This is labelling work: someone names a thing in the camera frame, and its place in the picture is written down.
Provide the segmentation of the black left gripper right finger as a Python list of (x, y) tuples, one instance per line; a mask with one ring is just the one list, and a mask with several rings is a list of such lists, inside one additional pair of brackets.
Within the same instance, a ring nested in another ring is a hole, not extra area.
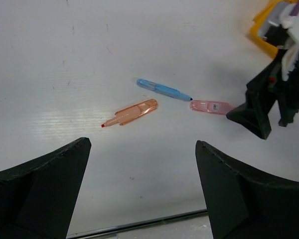
[(195, 147), (216, 239), (299, 239), (299, 182), (232, 158), (207, 142)]

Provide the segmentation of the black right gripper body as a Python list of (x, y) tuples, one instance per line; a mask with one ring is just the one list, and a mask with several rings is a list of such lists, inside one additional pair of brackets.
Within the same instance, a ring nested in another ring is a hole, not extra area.
[(294, 117), (299, 112), (299, 53), (296, 54), (293, 67), (287, 73), (286, 81), (283, 81), (282, 62), (275, 65), (269, 75), (269, 91), (278, 100), (281, 115), (279, 126), (283, 127), (294, 122)]

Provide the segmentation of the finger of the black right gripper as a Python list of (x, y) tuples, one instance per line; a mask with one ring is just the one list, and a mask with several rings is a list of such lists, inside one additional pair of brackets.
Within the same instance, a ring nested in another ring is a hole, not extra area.
[(228, 120), (242, 125), (260, 139), (268, 138), (272, 130), (268, 114), (277, 98), (269, 92), (268, 84), (272, 70), (280, 65), (280, 61), (274, 60), (255, 76), (246, 85), (245, 102), (226, 114)]

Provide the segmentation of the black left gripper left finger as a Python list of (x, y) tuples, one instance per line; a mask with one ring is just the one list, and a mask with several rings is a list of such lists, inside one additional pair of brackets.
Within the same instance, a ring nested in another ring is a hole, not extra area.
[(0, 171), (0, 239), (66, 238), (90, 149), (81, 137)]

